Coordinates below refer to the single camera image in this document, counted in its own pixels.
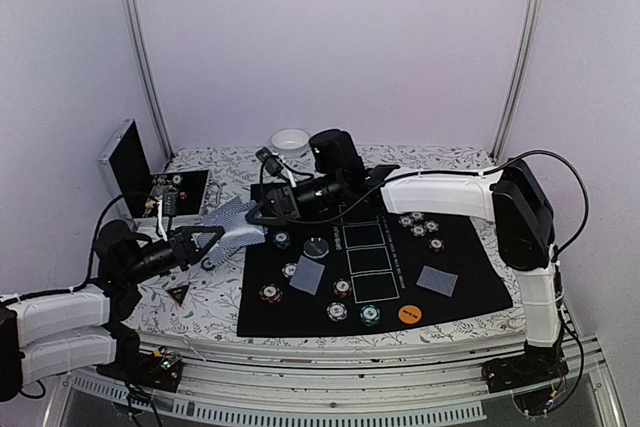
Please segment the green chip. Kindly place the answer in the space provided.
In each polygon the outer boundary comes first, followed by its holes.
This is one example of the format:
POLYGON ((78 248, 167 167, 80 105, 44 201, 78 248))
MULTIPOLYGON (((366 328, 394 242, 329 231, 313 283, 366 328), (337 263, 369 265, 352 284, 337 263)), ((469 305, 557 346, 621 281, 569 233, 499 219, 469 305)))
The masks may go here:
POLYGON ((279 249, 287 249, 291 245, 291 238, 286 232, 278 232, 273 236, 273 244, 279 249))
POLYGON ((375 305, 365 305, 360 310, 360 320, 365 326, 378 325, 381 320, 381 312, 375 305))

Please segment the clear dealer button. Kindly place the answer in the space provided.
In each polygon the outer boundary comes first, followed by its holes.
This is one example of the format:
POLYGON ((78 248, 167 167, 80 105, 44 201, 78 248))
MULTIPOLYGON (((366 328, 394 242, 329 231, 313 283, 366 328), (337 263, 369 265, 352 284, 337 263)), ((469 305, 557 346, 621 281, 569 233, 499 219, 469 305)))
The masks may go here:
POLYGON ((329 243, 321 237, 311 237, 303 244, 303 254, 312 260, 325 258, 329 251, 329 243))

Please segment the blue card deck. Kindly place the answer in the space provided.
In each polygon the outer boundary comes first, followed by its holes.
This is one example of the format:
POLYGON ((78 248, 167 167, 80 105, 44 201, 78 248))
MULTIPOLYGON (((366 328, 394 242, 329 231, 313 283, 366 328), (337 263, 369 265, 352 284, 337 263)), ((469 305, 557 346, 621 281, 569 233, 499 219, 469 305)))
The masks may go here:
POLYGON ((211 255, 221 255, 223 252, 234 253, 243 247, 265 242, 266 229, 250 224, 246 220, 246 215, 255 206, 255 201, 242 202, 239 197, 235 197, 202 217, 203 226, 224 229, 222 238, 209 251, 211 255))

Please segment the red chip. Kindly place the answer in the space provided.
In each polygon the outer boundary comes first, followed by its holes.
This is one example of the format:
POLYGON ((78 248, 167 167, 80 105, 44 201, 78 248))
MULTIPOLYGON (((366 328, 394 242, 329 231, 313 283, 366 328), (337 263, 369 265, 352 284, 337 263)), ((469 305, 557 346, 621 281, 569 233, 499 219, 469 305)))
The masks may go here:
POLYGON ((259 292, 260 299, 266 303, 279 303, 282 300, 282 290, 273 284, 265 285, 259 292))
POLYGON ((436 253, 444 250, 444 242, 439 238, 431 238, 428 242, 429 248, 436 253))
POLYGON ((333 284, 333 292, 338 298, 346 298, 352 292, 351 283, 344 279, 339 279, 333 284))

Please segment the orange big blind button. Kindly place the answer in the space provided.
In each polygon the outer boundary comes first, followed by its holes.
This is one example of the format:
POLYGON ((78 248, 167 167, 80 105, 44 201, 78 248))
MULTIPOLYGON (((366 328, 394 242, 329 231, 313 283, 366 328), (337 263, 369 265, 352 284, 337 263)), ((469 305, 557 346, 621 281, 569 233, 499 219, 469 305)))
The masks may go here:
POLYGON ((415 305, 404 305, 398 310, 398 319, 406 325, 415 325, 422 319, 422 311, 415 305))

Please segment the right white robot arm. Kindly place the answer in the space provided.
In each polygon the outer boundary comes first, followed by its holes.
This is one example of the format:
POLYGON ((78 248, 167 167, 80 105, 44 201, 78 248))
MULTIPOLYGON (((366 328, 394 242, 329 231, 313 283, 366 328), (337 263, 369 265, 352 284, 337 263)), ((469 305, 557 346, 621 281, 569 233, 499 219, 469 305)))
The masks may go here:
POLYGON ((261 189, 246 216, 262 226, 317 225, 317 214, 350 199, 353 207, 378 194, 391 214, 424 212, 477 217, 494 224, 499 255, 519 283, 533 347, 517 362, 517 374, 537 383, 552 371, 551 347, 561 336, 556 312, 557 257, 554 212, 523 158, 489 170, 415 170, 394 164, 365 166, 351 135, 329 129, 310 137, 316 176, 261 189))

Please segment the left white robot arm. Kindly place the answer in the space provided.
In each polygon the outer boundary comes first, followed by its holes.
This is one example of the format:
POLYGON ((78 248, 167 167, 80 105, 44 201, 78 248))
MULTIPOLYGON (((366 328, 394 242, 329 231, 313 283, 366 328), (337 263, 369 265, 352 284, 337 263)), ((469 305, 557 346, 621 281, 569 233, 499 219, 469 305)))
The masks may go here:
POLYGON ((99 219, 85 280, 66 289, 15 294, 1 302, 1 398, 45 377, 95 366, 130 384, 173 377, 175 367, 140 351, 124 322, 141 300, 141 283, 188 270, 220 241, 221 226, 158 226, 160 237, 121 219, 99 219))

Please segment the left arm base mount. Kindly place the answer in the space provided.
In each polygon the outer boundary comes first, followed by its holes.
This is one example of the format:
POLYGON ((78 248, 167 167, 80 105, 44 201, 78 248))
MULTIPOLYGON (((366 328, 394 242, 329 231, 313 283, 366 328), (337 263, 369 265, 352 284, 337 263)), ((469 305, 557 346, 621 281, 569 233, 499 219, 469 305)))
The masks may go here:
POLYGON ((114 361, 98 365, 96 372, 130 385, 176 393, 183 369, 183 357, 179 353, 160 347, 151 353, 138 352, 129 363, 114 361))

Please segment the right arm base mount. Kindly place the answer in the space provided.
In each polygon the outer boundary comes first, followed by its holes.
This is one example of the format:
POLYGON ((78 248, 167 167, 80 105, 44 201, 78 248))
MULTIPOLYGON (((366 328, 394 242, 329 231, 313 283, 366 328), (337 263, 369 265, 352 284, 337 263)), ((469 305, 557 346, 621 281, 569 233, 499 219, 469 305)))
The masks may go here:
POLYGON ((561 341, 552 347, 535 347, 526 342, 522 353, 493 358, 481 365, 481 377, 490 393, 564 380, 568 374, 561 341))

